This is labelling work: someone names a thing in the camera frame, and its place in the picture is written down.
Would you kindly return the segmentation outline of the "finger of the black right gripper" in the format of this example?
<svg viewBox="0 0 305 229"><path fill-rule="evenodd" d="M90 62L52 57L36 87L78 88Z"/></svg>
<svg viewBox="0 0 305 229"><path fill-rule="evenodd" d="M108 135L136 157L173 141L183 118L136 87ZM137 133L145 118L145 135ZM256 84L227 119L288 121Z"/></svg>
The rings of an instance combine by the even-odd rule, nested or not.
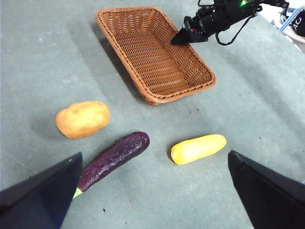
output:
<svg viewBox="0 0 305 229"><path fill-rule="evenodd" d="M181 28L171 40L171 44L173 45L199 42L207 42L207 37L202 33L201 30L196 28L191 28L189 30Z"/></svg>

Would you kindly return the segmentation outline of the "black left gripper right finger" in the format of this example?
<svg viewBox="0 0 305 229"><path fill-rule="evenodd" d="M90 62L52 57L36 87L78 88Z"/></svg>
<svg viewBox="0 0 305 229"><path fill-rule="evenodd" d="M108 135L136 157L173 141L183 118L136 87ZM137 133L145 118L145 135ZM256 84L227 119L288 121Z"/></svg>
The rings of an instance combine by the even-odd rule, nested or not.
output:
<svg viewBox="0 0 305 229"><path fill-rule="evenodd" d="M305 185L236 152L228 153L234 188L255 229L303 229Z"/></svg>

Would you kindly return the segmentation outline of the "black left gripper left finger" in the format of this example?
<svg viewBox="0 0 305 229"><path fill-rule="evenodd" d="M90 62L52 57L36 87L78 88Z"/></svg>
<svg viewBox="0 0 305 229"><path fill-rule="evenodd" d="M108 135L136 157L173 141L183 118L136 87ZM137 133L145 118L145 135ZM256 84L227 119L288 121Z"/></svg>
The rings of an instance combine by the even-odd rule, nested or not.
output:
<svg viewBox="0 0 305 229"><path fill-rule="evenodd" d="M76 191L82 154L0 192L2 229L59 229Z"/></svg>

